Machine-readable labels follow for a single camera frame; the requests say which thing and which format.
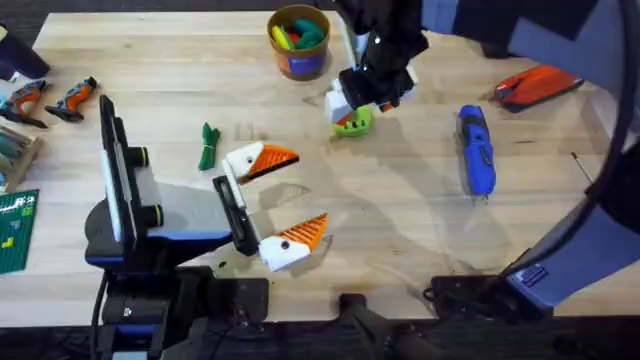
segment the wooden table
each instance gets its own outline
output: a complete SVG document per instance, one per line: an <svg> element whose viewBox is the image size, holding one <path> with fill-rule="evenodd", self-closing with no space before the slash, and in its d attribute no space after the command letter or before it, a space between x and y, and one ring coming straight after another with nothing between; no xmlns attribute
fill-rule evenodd
<svg viewBox="0 0 640 360"><path fill-rule="evenodd" d="M492 61L475 44L428 34L431 47L413 61L420 85L400 108L376 116L373 131L335 139L324 120L323 93L345 67L337 16L329 13L331 61L312 82L284 78L266 41L270 13L51 14L36 50L52 65L53 103L94 76L115 102L129 141L148 147L156 179L211 190L216 170L200 172L200 129L222 132L218 153L264 140L295 149L302 161L245 186L256 217L286 227L329 212L331 235L314 257L269 273L257 258L226 246L191 263L224 277L267 277L269 320L329 319L343 292L395 318L432 314L419 293L434 275L495 273L536 243L582 197L587 180L570 156L595 175L608 140L589 120L593 90L513 115L479 100L500 80L527 69L526 59ZM27 269L0 277L0 326L88 324L100 272L84 262L84 221L104 196L98 97L86 119L67 124L44 111L45 148L23 183L40 201ZM474 206L464 193L455 113L480 103L498 172L495 194ZM304 195L284 202L293 195ZM218 264L227 265L218 269ZM584 289L559 315L640 313L638 267Z"/></svg>

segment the white and orange object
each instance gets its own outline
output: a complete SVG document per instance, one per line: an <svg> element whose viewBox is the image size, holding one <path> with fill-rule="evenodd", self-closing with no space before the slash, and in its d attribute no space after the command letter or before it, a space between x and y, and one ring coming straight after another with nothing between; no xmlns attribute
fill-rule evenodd
<svg viewBox="0 0 640 360"><path fill-rule="evenodd" d="M407 66L407 72L409 73L414 86L410 90L407 90L404 94L402 94L402 96L400 97L400 101L404 101L413 96L413 94L415 94L416 85L418 85L418 76L416 75L413 67ZM332 90L328 91L324 97L324 115L330 123L336 124L349 116L349 114L354 109L351 108L351 106L347 102L346 97L344 96L340 80L334 79L331 82L331 89ZM380 109L380 111L383 113L393 109L393 106L391 106L391 104L389 103L376 105L378 106L378 109Z"/></svg>
<svg viewBox="0 0 640 360"><path fill-rule="evenodd" d="M327 226L327 214L302 222L262 240L260 258L269 270L278 271L311 254Z"/></svg>
<svg viewBox="0 0 640 360"><path fill-rule="evenodd" d="M238 208L246 211L247 207L240 185L299 160L298 154L288 148L262 142L227 153L222 160L222 167ZM322 238L326 224L325 213L261 240L259 254L262 262L267 264L271 271L278 271L304 259L311 254Z"/></svg>

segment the blue power screwdriver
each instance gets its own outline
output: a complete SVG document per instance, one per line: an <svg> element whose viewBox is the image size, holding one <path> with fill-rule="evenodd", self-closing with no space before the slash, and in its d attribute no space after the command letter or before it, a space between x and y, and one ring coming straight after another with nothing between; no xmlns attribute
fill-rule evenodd
<svg viewBox="0 0 640 360"><path fill-rule="evenodd" d="M487 121L477 105L463 106L459 116L469 190L471 195L482 196L487 201L496 185L493 147Z"/></svg>

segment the orange and white 3d printed part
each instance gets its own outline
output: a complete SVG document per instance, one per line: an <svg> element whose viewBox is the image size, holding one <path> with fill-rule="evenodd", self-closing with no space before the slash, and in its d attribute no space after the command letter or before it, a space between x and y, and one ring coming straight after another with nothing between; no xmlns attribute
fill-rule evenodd
<svg viewBox="0 0 640 360"><path fill-rule="evenodd" d="M240 191L241 184L299 160L298 154L290 149L262 142L227 153L222 160L222 167L238 208L246 209L246 202ZM322 238L326 225L325 213L261 240L259 253L262 262L267 264L271 271L278 271L307 257Z"/></svg>

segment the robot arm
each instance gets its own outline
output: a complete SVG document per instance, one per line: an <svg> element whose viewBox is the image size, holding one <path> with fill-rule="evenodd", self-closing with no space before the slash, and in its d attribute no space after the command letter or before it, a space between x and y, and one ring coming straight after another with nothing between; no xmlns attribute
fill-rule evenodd
<svg viewBox="0 0 640 360"><path fill-rule="evenodd" d="M369 33L360 63L340 72L341 89L332 92L333 99L344 94L352 109L372 102L399 105L415 85L406 66L427 48L423 29L508 49L620 98L609 155L586 198L498 276L432 279L424 295L439 317L472 312L512 322L539 319L581 288L640 259L640 193L630 186L640 181L640 143L622 155L638 103L637 0L334 1L356 34Z"/></svg>
<svg viewBox="0 0 640 360"><path fill-rule="evenodd" d="M406 66L428 47L422 30L508 49L590 81L617 97L622 30L617 0L334 0L357 35L370 33L360 65L340 72L352 109L399 105L413 82Z"/></svg>

